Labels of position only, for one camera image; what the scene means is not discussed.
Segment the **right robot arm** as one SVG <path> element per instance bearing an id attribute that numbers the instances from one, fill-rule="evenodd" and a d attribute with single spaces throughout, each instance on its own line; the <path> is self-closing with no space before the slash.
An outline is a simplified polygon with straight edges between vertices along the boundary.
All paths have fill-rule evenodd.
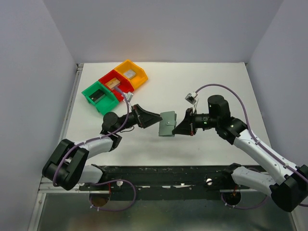
<path id="1" fill-rule="evenodd" d="M 215 129 L 222 139 L 248 154 L 266 171 L 262 174 L 232 164 L 221 177 L 222 185 L 228 189 L 243 185 L 257 190 L 269 196 L 283 211 L 292 212 L 308 196 L 308 167 L 287 160 L 257 138 L 247 123 L 231 116 L 229 103 L 223 96 L 210 96 L 207 104 L 207 114 L 188 108 L 172 133 L 193 136 L 199 128 Z"/>

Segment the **green card holder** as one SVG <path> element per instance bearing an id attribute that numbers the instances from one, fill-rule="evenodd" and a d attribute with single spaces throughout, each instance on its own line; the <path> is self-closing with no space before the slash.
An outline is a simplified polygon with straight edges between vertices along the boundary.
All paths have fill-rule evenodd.
<path id="1" fill-rule="evenodd" d="M 160 114 L 162 120 L 159 122 L 159 137 L 174 137 L 172 133 L 177 124 L 177 114 L 175 111 L 162 112 Z"/>

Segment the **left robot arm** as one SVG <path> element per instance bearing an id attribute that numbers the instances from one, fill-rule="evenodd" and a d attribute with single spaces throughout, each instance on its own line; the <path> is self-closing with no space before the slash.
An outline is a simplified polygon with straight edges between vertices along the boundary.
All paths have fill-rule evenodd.
<path id="1" fill-rule="evenodd" d="M 147 128 L 161 120 L 159 114 L 146 111 L 138 104 L 121 117 L 108 112 L 103 116 L 102 130 L 98 137 L 81 142 L 61 140 L 43 167 L 42 175 L 51 180 L 55 187 L 67 191 L 78 183 L 90 183 L 94 189 L 102 190 L 107 183 L 106 177 L 98 167 L 87 166 L 86 161 L 116 149 L 122 140 L 119 132 L 135 125 Z"/>

